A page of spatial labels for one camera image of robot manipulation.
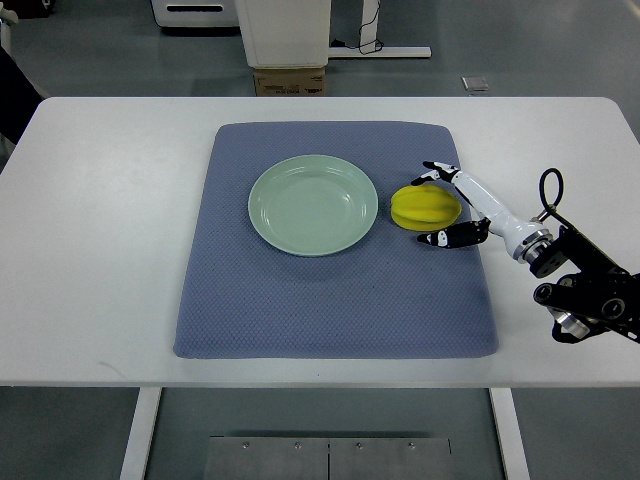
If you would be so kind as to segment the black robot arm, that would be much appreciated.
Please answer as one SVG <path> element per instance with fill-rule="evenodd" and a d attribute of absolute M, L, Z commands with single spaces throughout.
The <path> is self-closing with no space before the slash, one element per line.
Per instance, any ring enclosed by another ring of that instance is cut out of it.
<path fill-rule="evenodd" d="M 545 170 L 539 180 L 541 218 L 559 222 L 558 236 L 535 258 L 530 271 L 545 278 L 567 261 L 578 268 L 554 283 L 540 284 L 533 292 L 534 301 L 553 317 L 552 338 L 576 344 L 615 332 L 638 343 L 639 275 L 620 267 L 557 212 L 563 193 L 561 172 Z"/>

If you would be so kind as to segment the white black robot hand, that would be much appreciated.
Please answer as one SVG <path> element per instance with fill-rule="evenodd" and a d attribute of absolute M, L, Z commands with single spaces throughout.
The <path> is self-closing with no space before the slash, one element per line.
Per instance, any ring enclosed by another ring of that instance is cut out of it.
<path fill-rule="evenodd" d="M 471 175 L 441 162 L 425 161 L 423 165 L 428 171 L 412 180 L 412 186 L 428 181 L 446 181 L 454 186 L 480 219 L 421 234 L 418 236 L 420 242 L 445 249 L 462 248 L 480 244 L 492 233 L 504 240 L 506 251 L 514 260 L 529 264 L 551 245 L 552 235 L 539 220 L 516 217 Z"/>

